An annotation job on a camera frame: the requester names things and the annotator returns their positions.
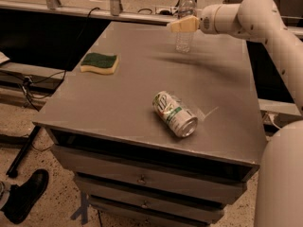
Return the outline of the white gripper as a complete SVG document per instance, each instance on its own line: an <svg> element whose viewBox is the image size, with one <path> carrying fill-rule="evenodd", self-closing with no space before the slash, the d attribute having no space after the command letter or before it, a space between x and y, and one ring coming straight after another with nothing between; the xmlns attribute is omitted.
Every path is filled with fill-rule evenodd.
<svg viewBox="0 0 303 227"><path fill-rule="evenodd" d="M170 32L195 32L200 29L205 34L234 35L241 30L238 19L239 4L210 5L200 12L200 20L193 15L167 24Z"/></svg>

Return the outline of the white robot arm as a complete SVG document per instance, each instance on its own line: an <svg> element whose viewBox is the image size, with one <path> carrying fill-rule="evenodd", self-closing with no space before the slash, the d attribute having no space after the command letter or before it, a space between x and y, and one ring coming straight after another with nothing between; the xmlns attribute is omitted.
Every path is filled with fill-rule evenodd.
<svg viewBox="0 0 303 227"><path fill-rule="evenodd" d="M303 43L274 0L216 4L168 23L170 32L201 30L259 43L297 111L303 114ZM303 227L303 120L273 134L261 157L254 227Z"/></svg>

